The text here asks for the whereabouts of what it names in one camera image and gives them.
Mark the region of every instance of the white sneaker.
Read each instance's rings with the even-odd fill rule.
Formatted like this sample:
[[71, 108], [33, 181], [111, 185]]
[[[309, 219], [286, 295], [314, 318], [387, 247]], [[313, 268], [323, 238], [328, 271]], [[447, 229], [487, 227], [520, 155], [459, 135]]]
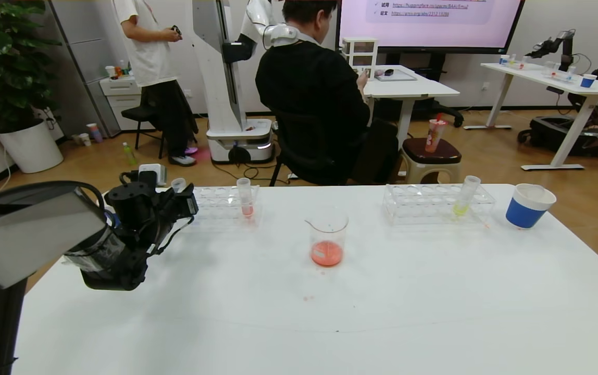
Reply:
[[196, 162], [197, 160], [190, 156], [170, 156], [170, 164], [176, 164], [177, 166], [189, 167]]

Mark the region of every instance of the black office chair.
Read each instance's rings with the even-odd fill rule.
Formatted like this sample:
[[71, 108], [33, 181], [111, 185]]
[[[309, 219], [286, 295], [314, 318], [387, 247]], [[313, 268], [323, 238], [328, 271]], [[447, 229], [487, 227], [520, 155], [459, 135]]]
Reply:
[[163, 158], [163, 147], [165, 143], [165, 137], [163, 135], [163, 131], [160, 131], [160, 136], [156, 137], [155, 135], [151, 135], [146, 132], [142, 132], [142, 122], [149, 122], [155, 119], [156, 117], [156, 110], [152, 107], [135, 107], [126, 109], [121, 111], [121, 116], [125, 117], [126, 119], [131, 119], [132, 121], [137, 121], [137, 138], [135, 138], [134, 142], [134, 149], [139, 149], [139, 135], [146, 135], [147, 137], [156, 138], [160, 140], [160, 151], [158, 153], [158, 159]]
[[335, 167], [327, 154], [327, 142], [320, 119], [288, 114], [271, 108], [278, 122], [280, 154], [269, 186], [276, 184], [280, 167], [285, 164], [297, 177], [316, 185], [344, 185], [347, 173]]

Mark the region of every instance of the potted plant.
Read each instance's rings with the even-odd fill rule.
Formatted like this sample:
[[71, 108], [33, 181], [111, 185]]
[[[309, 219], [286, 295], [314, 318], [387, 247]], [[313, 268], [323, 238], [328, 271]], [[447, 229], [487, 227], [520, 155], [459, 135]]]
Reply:
[[24, 173], [49, 169], [63, 161], [44, 120], [34, 108], [54, 110], [45, 71], [52, 60], [43, 48], [59, 41], [35, 36], [28, 16], [43, 14], [44, 2], [0, 0], [0, 141]]

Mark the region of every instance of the stool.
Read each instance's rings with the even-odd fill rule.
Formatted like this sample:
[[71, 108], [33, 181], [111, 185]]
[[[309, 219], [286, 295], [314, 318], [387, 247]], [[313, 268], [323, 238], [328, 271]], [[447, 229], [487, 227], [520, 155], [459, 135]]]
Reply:
[[163, 132], [160, 131], [160, 137], [156, 137], [155, 135], [150, 135], [148, 133], [142, 133], [142, 122], [147, 122], [155, 119], [156, 117], [156, 110], [151, 107], [135, 107], [126, 109], [121, 111], [121, 116], [125, 117], [126, 119], [131, 119], [132, 121], [137, 121], [137, 138], [134, 142], [134, 149], [139, 149], [139, 135], [146, 135], [147, 137], [156, 138], [160, 140], [160, 151], [158, 153], [158, 159], [163, 158], [163, 146], [165, 143], [165, 137]]
[[446, 140], [440, 140], [435, 152], [426, 152], [426, 138], [411, 138], [403, 142], [401, 156], [406, 164], [406, 183], [422, 183], [432, 174], [445, 172], [450, 183], [461, 179], [461, 154]]

